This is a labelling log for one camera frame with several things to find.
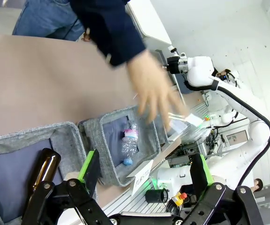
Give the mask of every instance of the dark blue sleeve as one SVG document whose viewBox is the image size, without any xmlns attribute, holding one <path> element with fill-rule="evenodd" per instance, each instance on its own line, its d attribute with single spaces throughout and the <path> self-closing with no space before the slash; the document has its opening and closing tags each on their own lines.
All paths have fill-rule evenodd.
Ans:
<svg viewBox="0 0 270 225">
<path fill-rule="evenodd" d="M 111 55 L 111 65 L 128 62 L 145 50 L 123 0 L 70 0 L 70 5 L 85 29 L 90 28 L 99 50 Z"/>
</svg>

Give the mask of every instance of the blue jeans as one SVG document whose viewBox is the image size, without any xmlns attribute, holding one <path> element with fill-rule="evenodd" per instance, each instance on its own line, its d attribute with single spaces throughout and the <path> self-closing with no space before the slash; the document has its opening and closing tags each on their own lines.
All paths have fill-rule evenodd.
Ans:
<svg viewBox="0 0 270 225">
<path fill-rule="evenodd" d="M 76 41 L 84 32 L 76 20 L 69 0 L 26 0 L 13 35 Z"/>
</svg>

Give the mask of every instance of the clear plastic bottle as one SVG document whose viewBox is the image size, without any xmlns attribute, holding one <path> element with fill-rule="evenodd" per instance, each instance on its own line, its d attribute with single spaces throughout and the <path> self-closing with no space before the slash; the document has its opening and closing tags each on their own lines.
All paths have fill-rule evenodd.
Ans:
<svg viewBox="0 0 270 225">
<path fill-rule="evenodd" d="M 132 165 L 132 157 L 137 152 L 138 144 L 138 126 L 136 123 L 132 123 L 129 129 L 124 130 L 124 138 L 122 141 L 123 164 Z"/>
</svg>

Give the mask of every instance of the human hand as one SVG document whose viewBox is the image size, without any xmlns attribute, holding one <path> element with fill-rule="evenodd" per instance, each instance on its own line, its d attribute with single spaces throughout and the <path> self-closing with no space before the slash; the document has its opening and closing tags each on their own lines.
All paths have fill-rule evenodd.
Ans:
<svg viewBox="0 0 270 225">
<path fill-rule="evenodd" d="M 163 118 L 165 128 L 170 129 L 168 112 L 170 105 L 174 106 L 180 115 L 187 116 L 189 111 L 185 108 L 178 93 L 172 90 L 172 83 L 167 73 L 148 50 L 135 56 L 127 63 L 129 76 L 139 97 L 139 113 L 142 114 L 149 105 L 149 122 L 157 115 L 157 109 Z"/>
</svg>

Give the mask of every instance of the blue bottle cap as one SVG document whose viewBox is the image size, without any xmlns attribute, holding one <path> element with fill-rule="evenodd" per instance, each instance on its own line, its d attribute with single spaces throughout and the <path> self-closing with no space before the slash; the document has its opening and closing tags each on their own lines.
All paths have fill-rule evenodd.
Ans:
<svg viewBox="0 0 270 225">
<path fill-rule="evenodd" d="M 125 165 L 133 165 L 133 160 L 130 159 L 130 158 L 126 158 L 126 159 L 123 161 L 123 164 L 125 164 Z"/>
</svg>

